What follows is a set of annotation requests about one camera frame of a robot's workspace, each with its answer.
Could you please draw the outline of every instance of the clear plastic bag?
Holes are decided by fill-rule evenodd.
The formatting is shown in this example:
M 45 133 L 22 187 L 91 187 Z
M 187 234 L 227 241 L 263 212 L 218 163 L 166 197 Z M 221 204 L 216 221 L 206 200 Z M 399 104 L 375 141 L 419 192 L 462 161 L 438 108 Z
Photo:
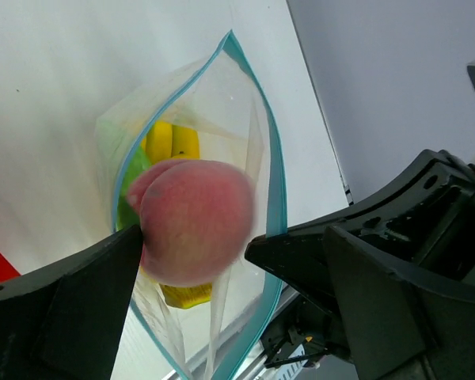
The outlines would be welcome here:
M 144 85 L 97 120 L 98 180 L 108 224 L 116 230 L 120 189 L 136 150 L 163 120 L 197 131 L 200 158 L 242 168 L 256 186 L 253 235 L 287 229 L 279 135 L 271 109 L 232 32 L 209 58 Z M 204 378 L 231 378 L 257 342 L 278 302 L 281 282 L 238 260 L 212 284 L 211 302 L 188 310 L 165 304 L 159 285 L 139 271 L 131 308 L 182 378 L 206 360 Z M 223 336 L 240 329 L 216 366 Z

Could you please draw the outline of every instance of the blue bag zipper seal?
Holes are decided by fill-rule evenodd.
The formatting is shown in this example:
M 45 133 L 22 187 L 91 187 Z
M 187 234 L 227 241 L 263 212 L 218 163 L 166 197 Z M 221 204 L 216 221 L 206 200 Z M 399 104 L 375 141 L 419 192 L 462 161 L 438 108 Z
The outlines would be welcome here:
M 149 121 L 145 124 L 141 133 L 138 134 L 136 140 L 132 144 L 131 149 L 128 151 L 122 165 L 120 166 L 118 177 L 116 178 L 115 190 L 112 197 L 113 232 L 116 232 L 120 187 L 124 180 L 127 168 L 130 165 L 130 161 L 134 156 L 135 151 L 139 148 L 141 141 L 144 139 L 148 131 L 153 127 L 154 123 L 167 110 L 167 108 L 170 107 L 180 96 L 182 96 L 205 73 L 207 68 L 213 63 L 213 61 L 215 61 L 222 51 L 228 54 L 228 56 L 239 65 L 241 70 L 250 79 L 252 79 L 253 83 L 259 90 L 262 101 L 264 102 L 264 108 L 268 117 L 269 145 L 271 151 L 266 236 L 271 237 L 285 234 L 287 232 L 287 189 L 285 184 L 285 170 L 283 166 L 282 147 L 279 139 L 278 127 L 276 126 L 275 117 L 272 114 L 271 106 L 266 99 L 264 91 L 262 90 L 262 87 L 260 87 L 257 77 L 252 72 L 245 54 L 232 30 L 222 38 L 209 60 L 207 60 L 200 69 L 198 69 L 182 86 L 180 86 L 179 89 L 174 91 L 167 101 L 165 101 L 165 103 L 155 112 L 155 114 L 152 115 Z M 262 291 L 260 302 L 255 314 L 239 333 L 239 337 L 216 369 L 215 373 L 213 374 L 213 378 L 230 380 L 235 376 L 239 367 L 246 359 L 246 356 L 260 339 L 262 332 L 265 330 L 269 321 L 271 320 L 275 308 L 278 305 L 281 290 L 282 281 L 275 276 L 266 273 L 264 279 L 264 289 Z M 173 357 L 167 352 L 167 350 L 162 346 L 160 341 L 151 331 L 150 326 L 147 324 L 146 319 L 141 314 L 141 311 L 139 310 L 134 299 L 131 300 L 131 308 L 143 328 L 146 330 L 163 356 L 167 359 L 171 367 L 181 376 L 181 378 L 189 379 L 190 377 L 188 374 L 181 370 Z

